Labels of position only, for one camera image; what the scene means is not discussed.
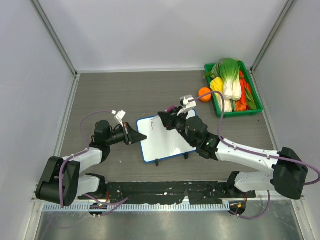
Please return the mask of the white marker magenta cap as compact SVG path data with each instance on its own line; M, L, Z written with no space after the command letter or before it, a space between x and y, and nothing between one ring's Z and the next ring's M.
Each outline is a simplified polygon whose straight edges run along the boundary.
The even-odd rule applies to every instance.
M171 112L174 108L175 106L172 105L168 107L166 110L158 112L156 116L151 118L151 120L155 121L156 119L160 119L161 121L164 121L166 123L172 117Z

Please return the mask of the blue framed whiteboard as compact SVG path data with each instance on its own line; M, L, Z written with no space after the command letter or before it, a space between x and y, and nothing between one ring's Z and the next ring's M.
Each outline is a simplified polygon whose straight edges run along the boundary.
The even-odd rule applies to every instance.
M158 115L138 119L136 127L140 134L147 136L140 142L142 159L146 163L196 151L176 130L166 130Z

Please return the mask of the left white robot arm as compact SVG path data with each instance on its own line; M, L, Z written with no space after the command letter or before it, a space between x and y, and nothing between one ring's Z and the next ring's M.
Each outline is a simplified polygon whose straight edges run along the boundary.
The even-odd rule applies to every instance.
M35 191L36 198L61 207L68 207L75 199L85 195L102 199L107 194L105 177L94 173L81 176L81 173L103 163L112 145L124 143L129 146L146 139L146 135L134 130L127 122L112 128L108 121L98 121L85 150L48 159Z

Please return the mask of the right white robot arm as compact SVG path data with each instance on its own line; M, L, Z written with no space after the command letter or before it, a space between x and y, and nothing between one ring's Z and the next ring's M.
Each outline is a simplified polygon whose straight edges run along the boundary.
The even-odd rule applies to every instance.
M299 200L308 174L308 168L294 150L262 150L234 143L208 131L198 116L179 113L181 107L170 112L160 111L163 127L176 132L204 159L231 162L255 169L255 172L232 172L226 184L226 193L233 198L249 191L276 191Z

